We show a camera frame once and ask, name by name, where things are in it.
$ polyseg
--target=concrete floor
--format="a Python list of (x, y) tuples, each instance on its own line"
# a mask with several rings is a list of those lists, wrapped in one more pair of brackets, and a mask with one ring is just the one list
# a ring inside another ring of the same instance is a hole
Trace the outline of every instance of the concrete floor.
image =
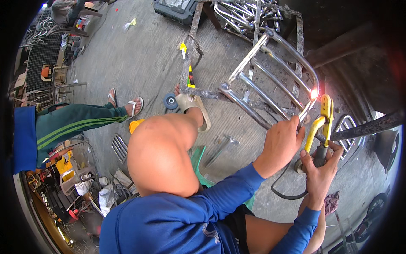
[[(181, 26), (154, 13), (150, 3), (148, 0), (119, 0), (112, 5), (105, 4), (101, 7), (99, 12), (103, 17), (92, 18), (85, 29), (91, 35), (82, 40), (82, 45), (86, 44), (87, 48), (83, 55), (76, 59), (74, 63), (76, 69), (71, 76), (71, 80), (78, 79), (79, 82), (88, 84), (72, 89), (71, 102), (103, 105), (107, 102), (108, 90), (115, 87), (119, 106), (125, 105), (135, 96), (143, 97), (144, 109), (134, 120), (163, 114), (162, 99), (166, 93), (173, 91), (180, 77), (182, 56), (179, 45), (187, 38), (189, 27)], [(137, 24), (125, 33), (123, 25), (133, 18), (137, 18)], [(196, 39), (205, 55), (194, 70), (195, 83), (198, 87), (211, 90), (227, 78), (252, 47), (234, 35), (216, 32), (208, 20), (199, 27)], [(293, 61), (278, 46), (274, 44), (271, 46), (284, 60)], [(275, 63), (266, 60), (264, 55), (258, 58), (284, 81), (289, 89), (292, 88), (293, 80)], [(257, 71), (254, 72), (254, 81), (272, 93), (275, 85)], [(233, 90), (240, 94), (242, 89), (241, 84), (233, 87)], [(341, 113), (349, 112), (341, 96), (334, 89), (334, 81), (328, 82), (326, 92), (335, 100), (335, 105), (340, 107)], [(273, 96), (281, 106), (290, 107), (288, 98), (280, 89), (277, 89)], [(303, 90), (300, 99), (305, 101)], [(202, 159), (201, 173), (217, 182), (247, 165), (260, 154), (266, 132), (232, 103), (205, 99), (203, 103), (211, 119), (212, 128), (207, 133), (199, 134), (195, 145), (207, 146)], [(319, 111), (320, 105), (316, 104), (316, 109), (310, 114), (312, 120)], [(275, 123), (265, 112), (260, 114), (270, 123)], [(94, 148), (97, 169), (101, 176), (109, 178), (109, 172), (114, 174), (117, 168), (128, 172), (127, 165), (120, 163), (111, 149), (111, 141), (113, 135), (119, 133), (128, 142), (129, 123), (113, 123), (84, 133)], [(218, 149), (218, 140), (222, 139), (223, 134), (233, 135), (240, 145), (224, 152), (209, 169), (204, 168), (203, 165)], [(396, 176), (396, 170), (393, 169), (387, 175), (384, 173), (382, 165), (372, 151), (372, 145), (373, 141), (366, 141), (365, 148), (358, 157), (341, 169), (330, 187), (329, 193), (341, 190), (337, 211), (342, 220), (349, 218), (352, 224), (363, 216), (373, 197), (385, 192)], [(264, 219), (292, 222), (297, 216), (301, 200), (284, 200), (271, 191), (271, 184), (280, 173), (261, 185), (253, 212)], [(305, 177), (293, 170), (288, 170), (277, 187), (286, 195), (297, 195), (303, 192), (304, 188)], [(326, 221), (327, 225), (337, 224), (333, 215), (328, 216)], [(323, 247), (330, 249), (333, 247), (331, 244), (339, 237), (339, 228), (327, 228)]]

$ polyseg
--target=toolbox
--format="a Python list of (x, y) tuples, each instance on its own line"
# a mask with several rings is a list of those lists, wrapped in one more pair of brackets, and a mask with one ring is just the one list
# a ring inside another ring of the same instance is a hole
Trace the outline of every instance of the toolbox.
[(192, 23), (197, 0), (159, 0), (154, 3), (156, 13), (169, 17), (182, 25)]

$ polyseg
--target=green plastic stool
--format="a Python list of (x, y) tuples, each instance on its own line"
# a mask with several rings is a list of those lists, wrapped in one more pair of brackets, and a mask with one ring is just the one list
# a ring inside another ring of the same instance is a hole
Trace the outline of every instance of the green plastic stool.
[[(199, 179), (199, 182), (202, 185), (206, 185), (208, 188), (212, 187), (213, 185), (215, 185), (214, 182), (207, 180), (206, 178), (204, 178), (199, 171), (199, 164), (200, 161), (202, 160), (202, 156), (204, 151), (206, 150), (206, 146), (198, 146), (196, 151), (194, 152), (194, 154), (192, 155), (192, 157), (190, 158), (190, 161), (192, 162), (192, 167), (193, 167), (193, 171), (197, 176), (197, 179)], [(247, 200), (246, 202), (244, 202), (244, 204), (247, 206), (247, 208), (249, 210), (252, 210), (253, 205), (254, 205), (254, 199), (255, 199), (255, 193), (252, 196), (252, 198), (250, 198), (249, 200)]]

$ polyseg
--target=slipper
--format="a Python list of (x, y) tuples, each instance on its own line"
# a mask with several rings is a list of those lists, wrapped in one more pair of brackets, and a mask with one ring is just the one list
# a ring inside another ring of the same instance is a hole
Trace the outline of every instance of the slipper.
[(140, 99), (140, 102), (141, 102), (140, 111), (138, 111), (138, 113), (134, 114), (135, 106), (136, 106), (137, 102), (134, 102), (134, 101), (132, 101), (132, 100), (129, 101), (129, 102), (127, 102), (127, 103), (132, 103), (132, 113), (131, 113), (131, 116), (128, 117), (128, 119), (131, 119), (131, 118), (133, 118), (134, 116), (138, 115), (138, 114), (141, 112), (141, 110), (143, 109), (144, 100), (142, 99), (142, 97), (137, 97), (137, 98)]
[(116, 108), (116, 107), (117, 107), (116, 89), (115, 89), (115, 88), (112, 88), (112, 89), (113, 89), (113, 92), (114, 92), (114, 98), (113, 98), (113, 96), (112, 96), (112, 95), (110, 94), (110, 92), (109, 92), (109, 93), (108, 93), (108, 96), (107, 96), (107, 102), (108, 102), (108, 99), (112, 99), (112, 100), (114, 101), (114, 106), (115, 106), (115, 108)]
[(209, 115), (207, 114), (200, 96), (191, 96), (188, 94), (180, 93), (178, 96), (175, 97), (175, 99), (183, 113), (185, 113), (187, 109), (190, 109), (192, 107), (197, 107), (202, 111), (203, 125), (197, 129), (198, 132), (207, 132), (210, 129), (212, 123), (210, 122)]

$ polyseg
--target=chrome tubes pile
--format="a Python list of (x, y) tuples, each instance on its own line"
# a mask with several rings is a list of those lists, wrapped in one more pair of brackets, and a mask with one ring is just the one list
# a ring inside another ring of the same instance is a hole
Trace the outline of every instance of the chrome tubes pile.
[[(276, 3), (275, 0), (261, 0), (261, 2)], [(214, 11), (226, 22), (224, 30), (236, 34), (247, 41), (253, 41), (257, 14), (256, 4), (215, 2)], [(273, 27), (276, 32), (280, 32), (279, 21), (283, 20), (283, 17), (279, 10), (261, 7), (259, 18), (259, 36), (265, 31), (265, 26)]]

